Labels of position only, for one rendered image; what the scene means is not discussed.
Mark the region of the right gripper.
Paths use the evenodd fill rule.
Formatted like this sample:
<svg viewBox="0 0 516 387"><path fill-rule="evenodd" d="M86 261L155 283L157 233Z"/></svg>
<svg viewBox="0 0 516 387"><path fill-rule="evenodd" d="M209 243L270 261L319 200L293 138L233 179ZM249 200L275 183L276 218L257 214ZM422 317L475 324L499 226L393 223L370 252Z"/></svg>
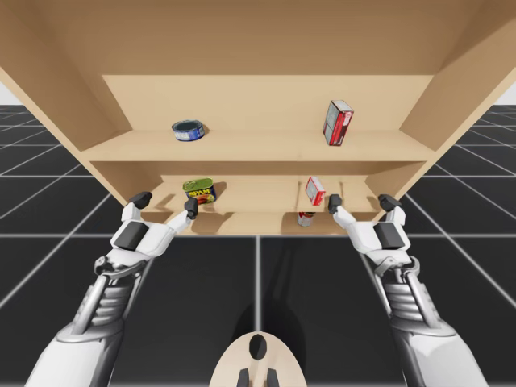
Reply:
<svg viewBox="0 0 516 387"><path fill-rule="evenodd" d="M410 247L410 241L400 225L405 223L402 204L388 194L380 194L378 201L386 213L384 222L357 222L343 207L343 199L338 194L329 197L328 212L341 228L347 230L352 245L358 252L369 254L380 250L406 251Z"/></svg>

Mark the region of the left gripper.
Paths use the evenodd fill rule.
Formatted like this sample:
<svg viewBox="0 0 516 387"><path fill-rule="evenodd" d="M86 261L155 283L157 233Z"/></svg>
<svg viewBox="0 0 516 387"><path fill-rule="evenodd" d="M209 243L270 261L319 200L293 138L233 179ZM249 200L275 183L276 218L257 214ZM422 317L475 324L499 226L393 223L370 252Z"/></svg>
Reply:
<svg viewBox="0 0 516 387"><path fill-rule="evenodd" d="M123 207L121 220L126 221L110 240L113 249L135 253L146 257L156 257L164 253L173 239L174 233L182 233L198 216L198 200L189 198L184 210L166 224L141 220L141 210L147 207L152 193L144 191L136 194Z"/></svg>

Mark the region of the green and blue rectangular can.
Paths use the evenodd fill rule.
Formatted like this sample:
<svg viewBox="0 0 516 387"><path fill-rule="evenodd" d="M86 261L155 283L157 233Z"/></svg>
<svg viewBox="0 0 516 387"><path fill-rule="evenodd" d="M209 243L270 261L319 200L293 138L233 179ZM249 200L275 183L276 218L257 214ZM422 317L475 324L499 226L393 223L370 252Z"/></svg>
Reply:
<svg viewBox="0 0 516 387"><path fill-rule="evenodd" d="M214 182L209 177L186 181L182 189L188 198L196 198L199 205L212 203L217 199Z"/></svg>

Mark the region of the blue flat can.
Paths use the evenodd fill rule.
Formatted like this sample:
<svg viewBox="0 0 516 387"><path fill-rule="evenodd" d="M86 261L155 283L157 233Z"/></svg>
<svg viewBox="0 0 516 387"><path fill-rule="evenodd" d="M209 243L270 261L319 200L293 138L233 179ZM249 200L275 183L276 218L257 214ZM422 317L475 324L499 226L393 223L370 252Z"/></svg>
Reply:
<svg viewBox="0 0 516 387"><path fill-rule="evenodd" d="M203 124L198 120L183 120L172 125L175 138L179 141L190 142L201 139L205 135Z"/></svg>

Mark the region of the pale wooden shelf unit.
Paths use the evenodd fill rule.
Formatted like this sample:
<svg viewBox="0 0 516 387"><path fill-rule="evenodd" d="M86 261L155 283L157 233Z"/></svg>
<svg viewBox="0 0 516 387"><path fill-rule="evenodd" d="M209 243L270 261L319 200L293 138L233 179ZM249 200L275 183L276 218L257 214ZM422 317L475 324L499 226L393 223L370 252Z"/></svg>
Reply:
<svg viewBox="0 0 516 387"><path fill-rule="evenodd" d="M209 177L192 235L331 235L297 225L309 177L379 219L516 82L516 0L0 0L0 82L148 221Z"/></svg>

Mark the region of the red and white carton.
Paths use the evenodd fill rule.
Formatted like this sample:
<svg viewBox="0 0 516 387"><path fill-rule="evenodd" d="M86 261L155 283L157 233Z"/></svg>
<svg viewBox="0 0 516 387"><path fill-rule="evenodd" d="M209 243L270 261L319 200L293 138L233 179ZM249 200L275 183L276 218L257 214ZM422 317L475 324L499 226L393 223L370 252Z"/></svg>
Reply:
<svg viewBox="0 0 516 387"><path fill-rule="evenodd" d="M320 206L326 195L326 189L316 176L310 176L306 183L306 195L312 206Z"/></svg>

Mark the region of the tan robot part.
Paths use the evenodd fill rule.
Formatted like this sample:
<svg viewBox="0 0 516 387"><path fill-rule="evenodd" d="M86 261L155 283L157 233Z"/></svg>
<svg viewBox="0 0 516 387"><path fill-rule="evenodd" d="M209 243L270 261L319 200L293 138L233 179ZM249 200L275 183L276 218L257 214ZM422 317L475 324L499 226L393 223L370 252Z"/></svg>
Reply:
<svg viewBox="0 0 516 387"><path fill-rule="evenodd" d="M280 339L254 331L225 350L209 387L307 387L307 383L294 354Z"/></svg>

